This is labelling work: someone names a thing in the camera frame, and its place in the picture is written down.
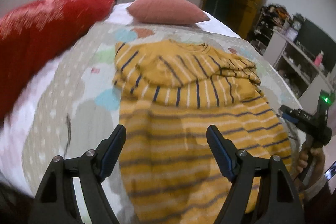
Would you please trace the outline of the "person's right hand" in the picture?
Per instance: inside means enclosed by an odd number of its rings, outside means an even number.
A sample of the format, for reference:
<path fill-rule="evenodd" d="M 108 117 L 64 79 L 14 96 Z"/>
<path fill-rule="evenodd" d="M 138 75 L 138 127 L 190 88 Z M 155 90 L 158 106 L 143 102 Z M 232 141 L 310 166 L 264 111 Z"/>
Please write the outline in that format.
<path fill-rule="evenodd" d="M 304 170 L 308 170 L 311 174 L 307 174 L 308 178 L 306 187 L 313 186 L 324 174 L 325 154 L 322 148 L 309 148 L 303 146 L 298 156 L 297 175 L 302 174 Z"/>

